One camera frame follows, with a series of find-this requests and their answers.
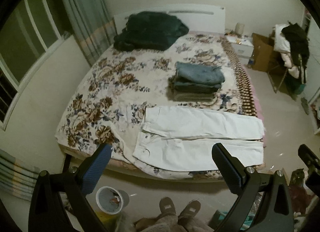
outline tiled floor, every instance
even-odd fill
[[[268,76],[264,72],[248,70],[257,96],[260,100],[266,128],[264,171],[284,168],[290,176],[304,164],[297,155],[300,144],[306,144],[319,155],[320,137],[313,135],[311,121],[300,104],[289,95],[273,92]],[[182,183],[136,178],[112,171],[106,171],[100,178],[95,191],[87,196],[94,209],[98,209],[95,193],[102,186],[111,186],[125,190],[131,197],[125,212],[134,221],[142,217],[159,214],[158,203],[162,197],[173,199],[177,212],[193,199],[201,202],[198,217],[208,221],[219,209],[227,211],[236,196],[231,194],[224,182],[216,183]]]

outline gray slipper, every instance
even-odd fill
[[[180,213],[179,218],[181,217],[194,217],[197,215],[201,208],[201,203],[197,200],[192,200],[188,203],[188,205],[184,208],[184,210]]]
[[[169,197],[165,197],[161,199],[159,203],[159,207],[162,214],[163,213],[176,214],[176,209],[174,207],[172,199],[170,199]]]

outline nightstand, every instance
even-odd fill
[[[252,38],[227,36],[227,39],[231,43],[235,52],[238,54],[240,63],[247,65],[253,53]]]

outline white pants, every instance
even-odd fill
[[[169,171],[217,170],[211,150],[222,143],[244,166],[259,165],[263,143],[244,139],[263,135],[262,121],[255,117],[180,106],[147,108],[133,156]]]
[[[264,136],[261,119],[182,106],[146,109],[143,130],[167,138],[256,140]]]

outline bed frame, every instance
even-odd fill
[[[163,7],[144,8],[115,15],[114,21],[117,33],[121,33],[122,29],[125,28],[131,14],[137,14],[141,11],[158,11],[176,16],[189,27],[190,31],[225,33],[225,8],[201,4],[170,4]]]

